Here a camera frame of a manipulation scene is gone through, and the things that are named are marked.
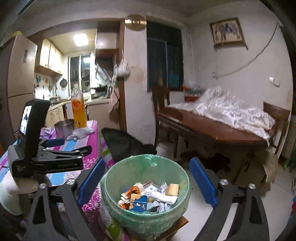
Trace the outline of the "white gloved left hand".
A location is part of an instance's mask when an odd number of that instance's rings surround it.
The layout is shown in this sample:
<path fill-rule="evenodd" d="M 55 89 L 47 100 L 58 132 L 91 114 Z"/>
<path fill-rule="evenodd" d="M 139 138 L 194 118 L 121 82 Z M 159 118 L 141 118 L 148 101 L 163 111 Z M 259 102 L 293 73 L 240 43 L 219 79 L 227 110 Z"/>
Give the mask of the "white gloved left hand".
<path fill-rule="evenodd" d="M 1 181 L 1 205 L 10 214 L 24 214 L 19 195 L 36 192 L 39 184 L 32 178 L 14 178 L 7 172 Z"/>

